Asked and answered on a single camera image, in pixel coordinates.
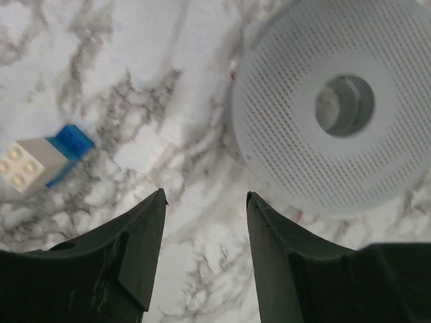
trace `blue lego brick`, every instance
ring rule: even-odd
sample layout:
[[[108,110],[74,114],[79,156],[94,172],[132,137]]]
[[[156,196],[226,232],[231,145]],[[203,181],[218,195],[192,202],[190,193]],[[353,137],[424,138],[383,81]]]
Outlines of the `blue lego brick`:
[[[74,124],[66,124],[55,138],[60,140],[79,159],[94,147],[94,142]]]
[[[74,124],[66,124],[55,137],[46,140],[69,160],[57,176],[46,184],[48,188],[62,181],[78,161],[94,147],[94,142]]]

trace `marble surface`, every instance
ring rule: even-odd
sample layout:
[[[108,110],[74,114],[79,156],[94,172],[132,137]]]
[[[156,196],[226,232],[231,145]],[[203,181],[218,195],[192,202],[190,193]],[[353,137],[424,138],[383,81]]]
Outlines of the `marble surface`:
[[[48,249],[158,187],[168,207],[145,322],[260,322],[245,215],[256,190],[338,244],[431,241],[431,174],[379,208],[301,214],[236,158],[224,120],[232,61],[277,0],[0,1],[0,153],[65,122],[97,149],[54,190],[0,190],[0,248]]]

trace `perforated plastic disc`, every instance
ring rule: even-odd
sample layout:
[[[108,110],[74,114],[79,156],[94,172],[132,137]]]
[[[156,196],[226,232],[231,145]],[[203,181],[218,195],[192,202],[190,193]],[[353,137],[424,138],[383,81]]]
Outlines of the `perforated plastic disc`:
[[[414,0],[302,0],[271,18],[232,94],[241,154],[313,213],[373,207],[431,157],[431,17]]]

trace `small holes pattern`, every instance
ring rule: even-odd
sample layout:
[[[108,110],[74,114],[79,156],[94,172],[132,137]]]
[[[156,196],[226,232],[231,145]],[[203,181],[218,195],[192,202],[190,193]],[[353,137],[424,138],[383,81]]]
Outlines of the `small holes pattern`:
[[[308,212],[360,211],[428,169],[431,23],[423,10],[409,0],[301,0],[268,22],[240,62],[232,123],[242,155],[251,157],[246,163],[272,192]],[[385,67],[397,106],[376,103],[393,118],[365,148],[325,154],[298,125],[301,85],[318,62],[346,53]]]

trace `white lego brick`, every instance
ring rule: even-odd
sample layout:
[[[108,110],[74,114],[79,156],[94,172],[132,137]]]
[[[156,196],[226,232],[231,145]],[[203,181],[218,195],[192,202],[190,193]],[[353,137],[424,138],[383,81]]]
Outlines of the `white lego brick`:
[[[0,157],[0,175],[23,194],[41,189],[68,159],[45,138],[18,141]]]

